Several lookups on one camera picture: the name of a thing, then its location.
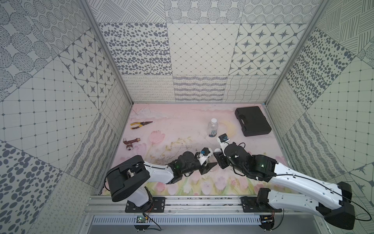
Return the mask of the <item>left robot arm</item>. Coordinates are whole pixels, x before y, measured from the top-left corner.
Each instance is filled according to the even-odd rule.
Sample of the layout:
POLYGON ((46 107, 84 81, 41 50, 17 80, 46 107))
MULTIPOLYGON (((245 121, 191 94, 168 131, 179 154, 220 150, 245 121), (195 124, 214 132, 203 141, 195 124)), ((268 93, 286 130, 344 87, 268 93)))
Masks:
POLYGON ((208 161, 211 156, 213 152, 210 148, 203 148, 195 154, 186 151, 164 166, 145 162, 140 155, 134 156, 110 169, 106 174, 112 201, 128 199, 139 208, 152 203, 152 195, 145 184, 175 184, 195 171, 204 175, 217 165, 217 162, 208 161))

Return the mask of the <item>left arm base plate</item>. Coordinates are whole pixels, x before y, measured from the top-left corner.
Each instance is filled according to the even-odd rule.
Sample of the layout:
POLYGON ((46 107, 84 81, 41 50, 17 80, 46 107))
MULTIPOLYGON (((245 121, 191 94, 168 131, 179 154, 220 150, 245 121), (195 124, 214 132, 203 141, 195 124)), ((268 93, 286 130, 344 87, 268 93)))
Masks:
POLYGON ((163 213, 165 210, 165 197, 152 197, 150 201, 141 207, 127 201, 125 213, 163 213))

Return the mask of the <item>short clear plastic bottle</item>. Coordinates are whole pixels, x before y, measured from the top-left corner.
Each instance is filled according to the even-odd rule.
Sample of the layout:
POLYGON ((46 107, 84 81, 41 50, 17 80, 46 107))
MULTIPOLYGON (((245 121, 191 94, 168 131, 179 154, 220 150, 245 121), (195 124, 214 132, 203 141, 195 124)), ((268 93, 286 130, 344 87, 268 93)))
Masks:
POLYGON ((216 118, 213 118, 210 120, 210 123, 208 124, 208 127, 207 127, 207 134, 209 137, 216 137, 217 135, 217 132, 218 132, 218 127, 219 127, 219 124, 218 124, 218 121, 216 118))

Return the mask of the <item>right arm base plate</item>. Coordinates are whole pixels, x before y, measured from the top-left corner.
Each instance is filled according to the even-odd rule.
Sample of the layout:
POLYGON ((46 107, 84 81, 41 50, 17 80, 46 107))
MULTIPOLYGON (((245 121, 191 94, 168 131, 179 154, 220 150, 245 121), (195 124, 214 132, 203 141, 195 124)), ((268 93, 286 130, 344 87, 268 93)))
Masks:
POLYGON ((269 205, 261 205, 256 197, 240 197, 241 206, 244 213, 281 213, 282 209, 274 209, 269 205))

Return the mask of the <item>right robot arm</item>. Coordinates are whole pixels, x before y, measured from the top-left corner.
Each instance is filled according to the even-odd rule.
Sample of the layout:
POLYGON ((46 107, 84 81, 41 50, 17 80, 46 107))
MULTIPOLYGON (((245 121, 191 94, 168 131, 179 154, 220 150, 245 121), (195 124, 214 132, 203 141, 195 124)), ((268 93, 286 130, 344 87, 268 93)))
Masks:
POLYGON ((265 155, 251 155, 242 146, 229 143, 226 135, 217 138, 220 149, 214 156, 221 168, 232 167, 235 174, 257 181, 265 181, 295 191, 280 193, 261 188, 258 206, 279 210, 291 209, 323 217, 338 228, 352 230, 355 225, 355 208, 352 205, 352 188, 346 182, 324 182, 299 173, 265 155))

